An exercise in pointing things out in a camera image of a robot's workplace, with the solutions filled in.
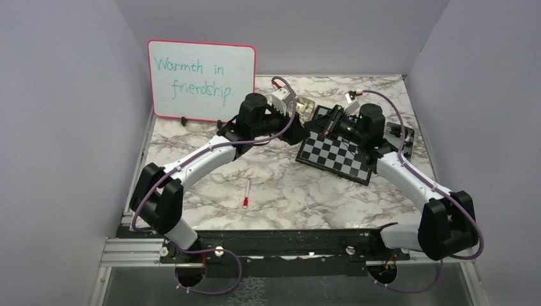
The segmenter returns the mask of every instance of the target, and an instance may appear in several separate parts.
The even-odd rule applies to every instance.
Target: black and white checkerboard
[[[314,118],[325,115],[329,110],[330,108],[318,106]],[[368,185],[371,170],[364,167],[356,151],[357,145],[348,143],[341,137],[332,141],[317,133],[310,132],[310,137],[302,142],[295,160],[348,180]]]

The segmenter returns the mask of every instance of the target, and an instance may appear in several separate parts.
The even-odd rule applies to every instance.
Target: red and white marker
[[[242,204],[244,208],[248,207],[248,195],[250,194],[250,183],[251,183],[251,180],[248,179],[248,183],[246,183],[246,195],[244,195],[244,204]]]

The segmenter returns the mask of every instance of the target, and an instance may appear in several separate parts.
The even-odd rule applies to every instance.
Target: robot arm
[[[353,99],[354,94],[350,92],[346,97],[349,97],[350,102],[358,103]],[[142,204],[140,216],[153,230],[165,235],[182,249],[189,249],[198,237],[182,218],[184,192],[214,169],[236,160],[252,147],[246,142],[243,144],[235,142],[254,140],[256,137],[281,131],[290,117],[286,111],[287,105],[283,103],[284,99],[279,100],[273,101],[274,107],[271,107],[264,96],[248,94],[241,104],[235,123],[228,122],[204,147],[164,167],[152,163],[147,165],[136,185],[130,202],[131,209],[136,211],[152,186],[166,173],[175,170],[175,173],[160,185],[163,192],[160,194],[153,191],[148,200]],[[378,247],[423,251],[431,259],[438,260],[476,245],[477,233],[464,215],[458,212],[449,200],[432,190],[431,186],[407,171],[399,160],[398,148],[383,138],[385,117],[382,115],[381,107],[374,104],[362,105],[357,122],[349,118],[354,109],[355,106],[351,103],[346,110],[336,105],[327,115],[307,121],[304,126],[299,116],[295,116],[293,124],[279,139],[294,145],[307,138],[309,131],[320,133],[330,139],[341,136],[356,143],[365,164],[412,200],[422,212],[420,222],[390,224],[382,228],[379,235],[374,237]],[[209,147],[231,142],[230,145],[208,150]],[[452,193],[447,188],[441,186],[438,188],[453,197],[472,218],[475,218],[471,197],[467,193],[463,191]]]

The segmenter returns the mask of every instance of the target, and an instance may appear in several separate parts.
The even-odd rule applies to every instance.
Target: marble tabletop
[[[344,93],[372,89],[387,95],[406,126],[416,131],[411,163],[429,177],[432,169],[401,76],[284,76],[297,94],[331,107],[345,105]],[[256,78],[256,92],[270,100],[270,76]],[[375,95],[361,102],[383,108],[387,121],[396,114]],[[156,119],[146,161],[167,164],[203,146],[215,135],[215,124]],[[238,160],[214,170],[184,195],[183,218],[198,230],[305,230],[374,228],[389,222],[418,222],[420,212],[390,182],[372,174],[368,186],[295,161],[300,144],[273,140],[253,147]],[[251,179],[248,208],[242,207]]]

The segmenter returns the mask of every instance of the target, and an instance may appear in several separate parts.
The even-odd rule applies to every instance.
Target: gray backdrop
[[[150,39],[253,45],[257,73],[405,74],[448,0],[115,0]]]
[[[112,0],[0,4],[0,305],[88,305],[150,110]]]
[[[541,1],[451,0],[406,79],[438,179],[473,195],[492,305],[539,305]]]

